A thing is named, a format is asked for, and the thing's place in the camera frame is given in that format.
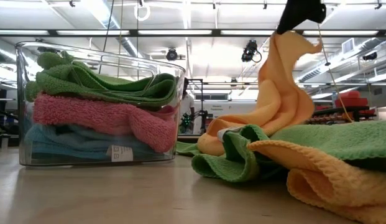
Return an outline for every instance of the yellow towel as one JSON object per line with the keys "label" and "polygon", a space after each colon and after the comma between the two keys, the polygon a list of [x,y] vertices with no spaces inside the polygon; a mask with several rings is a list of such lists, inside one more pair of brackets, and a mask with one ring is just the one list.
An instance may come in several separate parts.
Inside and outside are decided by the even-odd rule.
{"label": "yellow towel", "polygon": [[216,118],[206,134],[198,140],[202,153],[220,156],[223,145],[217,139],[224,128],[256,124],[268,136],[281,128],[299,124],[314,111],[311,98],[296,86],[292,77],[295,62],[304,54],[321,51],[321,43],[314,46],[301,35],[286,32],[270,38],[269,56],[259,71],[259,95],[254,111],[248,114],[231,114]]}
{"label": "yellow towel", "polygon": [[302,202],[362,223],[386,223],[386,173],[353,167],[319,149],[285,141],[257,141],[248,149],[290,169],[288,190]]}

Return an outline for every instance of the green towel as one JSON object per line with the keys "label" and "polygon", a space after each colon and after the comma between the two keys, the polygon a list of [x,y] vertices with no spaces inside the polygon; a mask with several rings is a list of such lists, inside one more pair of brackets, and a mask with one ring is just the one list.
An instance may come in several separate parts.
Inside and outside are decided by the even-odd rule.
{"label": "green towel", "polygon": [[386,121],[295,125],[270,139],[315,147],[352,166],[386,172]]}
{"label": "green towel", "polygon": [[66,52],[62,52],[62,56],[46,52],[38,57],[37,63],[44,70],[37,73],[36,82],[26,86],[27,100],[34,100],[39,91],[44,91],[49,95],[74,93],[112,103],[154,107],[168,104],[176,94],[173,75],[164,73],[154,80],[150,77],[132,82],[96,74],[81,62],[71,64],[73,58]]}
{"label": "green towel", "polygon": [[180,142],[177,144],[177,152],[182,155],[195,155],[191,166],[204,177],[220,178],[228,182],[267,179],[278,174],[283,167],[259,153],[248,150],[247,145],[254,141],[268,139],[258,126],[248,124],[238,133],[234,131],[224,133],[225,154],[223,156],[199,154],[196,144]]}

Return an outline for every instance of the microfiber cloth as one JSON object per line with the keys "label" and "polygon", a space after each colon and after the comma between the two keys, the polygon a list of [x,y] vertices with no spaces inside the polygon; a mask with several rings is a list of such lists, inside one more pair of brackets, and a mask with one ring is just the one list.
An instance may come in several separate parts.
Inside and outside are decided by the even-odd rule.
{"label": "microfiber cloth", "polygon": [[81,126],[33,125],[25,135],[24,142],[30,145],[32,153],[58,154],[109,161],[106,154],[109,146],[132,148],[134,160],[163,159],[147,144],[134,136],[111,136],[97,133]]}
{"label": "microfiber cloth", "polygon": [[290,169],[288,191],[298,200],[362,223],[386,223],[386,173],[342,160],[386,157],[386,122],[293,126],[247,147]]}
{"label": "microfiber cloth", "polygon": [[269,158],[248,150],[249,143],[269,139],[258,126],[249,124],[236,131],[225,131],[220,138],[225,150],[222,156],[200,154],[196,144],[180,142],[177,152],[186,156],[194,155],[191,166],[200,175],[228,182],[263,180],[283,170],[282,166]]}
{"label": "microfiber cloth", "polygon": [[66,52],[62,55],[51,52],[39,55],[37,63],[44,70],[36,74],[36,82],[26,85],[29,101],[44,91],[49,95],[74,93],[89,99],[155,107],[168,104],[176,94],[173,75],[164,73],[132,82],[96,74],[83,63],[72,63],[73,57]]}
{"label": "microfiber cloth", "polygon": [[198,140],[198,149],[205,154],[224,154],[216,138],[219,130],[256,124],[268,136],[279,129],[300,124],[311,117],[314,106],[311,98],[295,84],[292,70],[295,62],[306,53],[317,53],[321,44],[313,46],[301,35],[286,32],[270,38],[269,56],[259,71],[259,95],[255,110],[248,114],[224,115],[213,120],[206,134]]}
{"label": "microfiber cloth", "polygon": [[77,124],[118,136],[133,134],[156,152],[167,152],[174,146],[177,134],[175,113],[171,106],[148,112],[134,105],[46,94],[39,95],[34,103],[36,123]]}

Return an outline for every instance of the white label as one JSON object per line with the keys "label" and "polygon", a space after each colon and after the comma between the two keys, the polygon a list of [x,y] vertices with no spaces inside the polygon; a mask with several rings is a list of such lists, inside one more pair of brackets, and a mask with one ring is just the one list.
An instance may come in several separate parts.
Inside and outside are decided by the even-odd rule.
{"label": "white label", "polygon": [[218,131],[218,139],[219,141],[223,142],[223,136],[226,133],[226,131],[232,131],[235,133],[238,133],[242,127],[230,127],[230,128],[225,128],[222,130]]}
{"label": "white label", "polygon": [[111,162],[133,161],[133,150],[130,147],[110,146],[107,153],[111,153]]}

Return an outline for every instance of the table surface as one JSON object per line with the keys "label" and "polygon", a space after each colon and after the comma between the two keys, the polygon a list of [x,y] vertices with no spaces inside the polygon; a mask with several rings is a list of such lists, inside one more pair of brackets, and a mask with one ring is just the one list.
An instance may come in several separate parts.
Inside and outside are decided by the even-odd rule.
{"label": "table surface", "polygon": [[0,224],[354,223],[289,195],[284,182],[200,177],[190,158],[114,167],[19,165],[0,152]]}

